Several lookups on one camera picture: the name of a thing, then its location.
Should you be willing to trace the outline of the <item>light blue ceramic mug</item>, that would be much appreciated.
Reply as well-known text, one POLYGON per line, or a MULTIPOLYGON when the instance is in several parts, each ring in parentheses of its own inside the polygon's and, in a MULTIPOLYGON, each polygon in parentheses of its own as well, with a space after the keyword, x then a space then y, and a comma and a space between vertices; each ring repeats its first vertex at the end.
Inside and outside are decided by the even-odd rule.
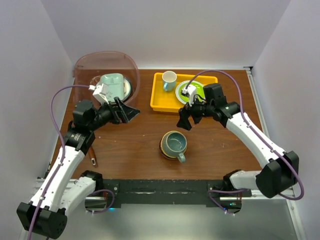
POLYGON ((171 92, 176 87, 177 74, 173 71, 165 71, 162 74, 163 90, 171 92))

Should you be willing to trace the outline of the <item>aluminium frame rail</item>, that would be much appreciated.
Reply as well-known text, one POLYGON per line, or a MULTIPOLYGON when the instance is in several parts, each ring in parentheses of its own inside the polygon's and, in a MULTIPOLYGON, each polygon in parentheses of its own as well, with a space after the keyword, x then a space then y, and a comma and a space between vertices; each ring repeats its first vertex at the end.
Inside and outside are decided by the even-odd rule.
POLYGON ((305 194, 304 186, 298 175, 299 157, 296 153, 292 155, 287 154, 269 139, 270 135, 258 97, 252 67, 247 70, 247 75, 263 132, 260 134, 254 130, 253 135, 259 138, 259 142, 266 147, 267 152, 271 154, 271 158, 268 159, 267 164, 258 175, 259 191, 268 198, 282 197, 286 199, 295 235, 298 240, 304 240, 306 238, 305 230, 297 206, 294 203, 302 199, 305 194))

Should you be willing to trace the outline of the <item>wooden handled metal scraper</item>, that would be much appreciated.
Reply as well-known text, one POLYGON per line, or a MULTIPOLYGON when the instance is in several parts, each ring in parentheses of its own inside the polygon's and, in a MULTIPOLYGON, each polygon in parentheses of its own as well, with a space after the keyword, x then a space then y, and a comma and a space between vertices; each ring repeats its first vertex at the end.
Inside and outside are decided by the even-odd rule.
POLYGON ((96 157, 95 151, 92 146, 88 149, 87 154, 88 154, 88 157, 91 161, 91 164, 96 168, 98 166, 97 157, 96 157))

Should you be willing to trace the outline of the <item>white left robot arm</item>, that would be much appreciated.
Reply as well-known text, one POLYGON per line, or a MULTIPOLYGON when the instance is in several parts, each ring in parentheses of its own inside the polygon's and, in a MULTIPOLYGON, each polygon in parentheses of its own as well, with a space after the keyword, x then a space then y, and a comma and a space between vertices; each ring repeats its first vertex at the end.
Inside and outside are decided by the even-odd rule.
POLYGON ((104 192, 102 174, 89 170, 69 190, 66 187, 92 146, 94 131, 107 123, 128 123, 139 113, 139 109, 125 105, 118 97, 113 103, 105 102, 99 108, 87 99, 75 105, 73 120, 53 167, 31 200, 20 203, 16 210, 26 231, 56 240, 78 205, 87 196, 99 196, 104 192))

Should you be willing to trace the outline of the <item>yellow plastic tray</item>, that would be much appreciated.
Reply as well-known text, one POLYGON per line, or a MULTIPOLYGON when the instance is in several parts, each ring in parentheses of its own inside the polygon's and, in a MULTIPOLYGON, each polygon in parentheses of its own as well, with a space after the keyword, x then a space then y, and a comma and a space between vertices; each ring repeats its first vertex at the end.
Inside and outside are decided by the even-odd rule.
MULTIPOLYGON (((166 92, 163 90, 162 72, 157 72, 153 77, 150 106, 154 111, 178 113, 186 103, 181 96, 181 90, 187 85, 194 75, 177 74, 174 90, 166 92)), ((191 85, 197 88, 197 94, 205 98, 203 87, 209 84, 218 83, 215 76, 200 75, 192 81, 191 85)))

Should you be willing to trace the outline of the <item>mint green divided dish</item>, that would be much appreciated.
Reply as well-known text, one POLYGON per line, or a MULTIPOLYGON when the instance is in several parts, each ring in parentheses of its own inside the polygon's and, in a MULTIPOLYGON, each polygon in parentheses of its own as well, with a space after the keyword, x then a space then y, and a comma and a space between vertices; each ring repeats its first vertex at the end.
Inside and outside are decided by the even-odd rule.
POLYGON ((123 100, 125 97, 124 76, 120 73, 104 74, 99 82, 104 84, 105 96, 109 102, 113 102, 115 97, 123 100))

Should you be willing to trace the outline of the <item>transparent pink plastic bin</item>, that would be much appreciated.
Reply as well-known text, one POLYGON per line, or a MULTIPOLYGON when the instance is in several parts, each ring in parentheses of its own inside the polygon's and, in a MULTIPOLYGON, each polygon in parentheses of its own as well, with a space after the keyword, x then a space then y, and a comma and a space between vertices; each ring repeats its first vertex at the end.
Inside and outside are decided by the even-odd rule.
POLYGON ((95 85, 105 74, 122 74, 131 86, 130 94, 123 102, 135 107, 140 90, 140 72, 135 61, 118 51, 100 51, 82 56, 74 65, 72 76, 75 85, 95 85))

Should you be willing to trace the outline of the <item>teal glazed mug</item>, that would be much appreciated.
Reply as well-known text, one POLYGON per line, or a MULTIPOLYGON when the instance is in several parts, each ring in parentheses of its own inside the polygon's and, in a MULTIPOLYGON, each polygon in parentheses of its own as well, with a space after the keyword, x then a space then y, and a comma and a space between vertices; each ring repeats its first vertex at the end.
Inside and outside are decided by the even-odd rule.
POLYGON ((186 161, 187 139, 179 131, 169 131, 162 137, 162 149, 166 155, 177 157, 180 163, 186 161))

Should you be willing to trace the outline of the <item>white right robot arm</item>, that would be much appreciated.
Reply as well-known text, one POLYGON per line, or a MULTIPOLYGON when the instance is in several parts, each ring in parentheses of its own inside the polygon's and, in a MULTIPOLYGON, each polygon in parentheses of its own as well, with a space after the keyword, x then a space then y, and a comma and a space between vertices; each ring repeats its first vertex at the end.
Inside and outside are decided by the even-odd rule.
POLYGON ((191 130, 189 118, 198 124, 202 118, 211 117, 241 140, 257 159, 260 171, 235 170, 223 178, 223 192, 230 197, 240 190, 259 190, 265 197, 273 198, 298 183, 299 157, 272 142, 243 112, 236 102, 227 102, 218 83, 203 87, 204 98, 197 95, 195 86, 185 86, 181 91, 188 98, 180 108, 177 127, 191 130))

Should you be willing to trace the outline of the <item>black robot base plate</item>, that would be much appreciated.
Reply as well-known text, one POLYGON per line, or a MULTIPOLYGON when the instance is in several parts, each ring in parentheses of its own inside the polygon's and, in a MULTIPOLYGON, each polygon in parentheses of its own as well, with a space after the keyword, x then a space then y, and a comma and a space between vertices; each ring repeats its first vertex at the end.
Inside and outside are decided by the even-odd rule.
POLYGON ((85 199, 87 210, 102 210, 111 206, 112 209, 121 208, 125 204, 135 205, 205 205, 214 208, 217 205, 212 197, 225 210, 238 213, 242 208, 242 200, 251 197, 252 193, 222 194, 211 190, 223 191, 222 180, 194 180, 194 179, 104 179, 104 188, 109 193, 97 193, 85 199))

